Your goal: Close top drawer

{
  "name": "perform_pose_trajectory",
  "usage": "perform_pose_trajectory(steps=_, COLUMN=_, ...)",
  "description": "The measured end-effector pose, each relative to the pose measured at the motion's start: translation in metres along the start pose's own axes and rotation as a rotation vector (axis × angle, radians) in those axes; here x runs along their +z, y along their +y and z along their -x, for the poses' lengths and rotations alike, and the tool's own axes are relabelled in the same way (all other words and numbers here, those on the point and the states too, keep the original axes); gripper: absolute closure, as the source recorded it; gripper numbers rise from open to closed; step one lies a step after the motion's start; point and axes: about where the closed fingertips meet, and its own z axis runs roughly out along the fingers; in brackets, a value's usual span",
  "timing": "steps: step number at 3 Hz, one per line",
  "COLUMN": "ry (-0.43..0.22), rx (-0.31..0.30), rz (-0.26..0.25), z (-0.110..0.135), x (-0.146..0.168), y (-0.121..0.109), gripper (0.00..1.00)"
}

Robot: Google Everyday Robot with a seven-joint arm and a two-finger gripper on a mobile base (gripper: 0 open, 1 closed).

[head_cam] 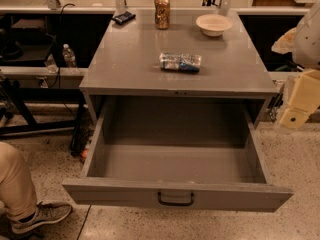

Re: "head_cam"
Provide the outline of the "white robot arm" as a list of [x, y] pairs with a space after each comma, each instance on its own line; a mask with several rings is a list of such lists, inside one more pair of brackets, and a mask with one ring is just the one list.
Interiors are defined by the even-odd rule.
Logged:
[[278, 54], [291, 53], [293, 62], [303, 67], [294, 79], [285, 110], [278, 119], [281, 127], [298, 129], [320, 106], [320, 1], [271, 50]]

